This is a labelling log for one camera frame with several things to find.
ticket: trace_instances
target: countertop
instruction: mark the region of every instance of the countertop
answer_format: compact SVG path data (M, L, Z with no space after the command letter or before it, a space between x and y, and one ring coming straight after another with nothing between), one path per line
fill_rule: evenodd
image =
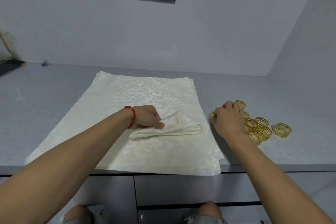
M336 171L335 121L313 113L294 96L272 86L265 77L110 67L28 63L0 77L0 175L11 175L46 138L82 96L99 71L130 76L189 77L194 80L206 117L226 100L243 100L252 118L283 122L292 134L273 135L259 148L284 171ZM214 132L225 158L222 172L243 172L225 141ZM96 173L120 173L95 170Z

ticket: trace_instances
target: red string bracelet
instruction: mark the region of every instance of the red string bracelet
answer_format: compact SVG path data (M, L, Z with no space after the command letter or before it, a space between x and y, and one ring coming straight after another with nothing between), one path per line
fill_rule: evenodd
M136 118L137 116L136 116L136 114L135 114L135 110L134 110L131 106L128 105L128 106L125 106L124 109L125 109L125 108L130 108L130 109L132 109L132 111L133 111L133 120L132 120L132 123L131 123L131 124L129 125L129 127L128 127L128 129L130 129L130 128L133 126L133 124L134 124L134 122L135 122L135 118Z

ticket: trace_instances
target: white napkin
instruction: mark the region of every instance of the white napkin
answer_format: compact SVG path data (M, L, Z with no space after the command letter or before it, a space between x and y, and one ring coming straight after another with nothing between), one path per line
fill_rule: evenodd
M224 158L198 102L192 79L151 78L100 72L26 163L81 133L125 106L153 105L161 117L177 111L199 121L202 131L130 140L126 130L96 169L211 176L221 172Z
M129 137L135 139L150 136L182 136L199 134L202 131L201 122L189 118L180 111L164 118L162 122L165 124L162 129L153 127L137 129Z

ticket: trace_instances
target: knee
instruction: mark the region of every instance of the knee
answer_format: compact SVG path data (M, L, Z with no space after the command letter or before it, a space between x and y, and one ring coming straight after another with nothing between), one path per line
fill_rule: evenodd
M77 220L85 217L91 218L91 216L92 213L89 209L87 209L87 207L76 205L65 214L63 222Z
M222 213L219 207L214 202L207 202L198 209L198 215L201 216L212 216L219 220L222 220Z

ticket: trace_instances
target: white wall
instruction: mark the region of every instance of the white wall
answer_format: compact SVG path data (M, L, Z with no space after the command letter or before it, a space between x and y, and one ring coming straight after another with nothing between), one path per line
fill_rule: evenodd
M267 75L307 0L0 0L25 61Z
M308 0L268 77L336 117L336 0Z

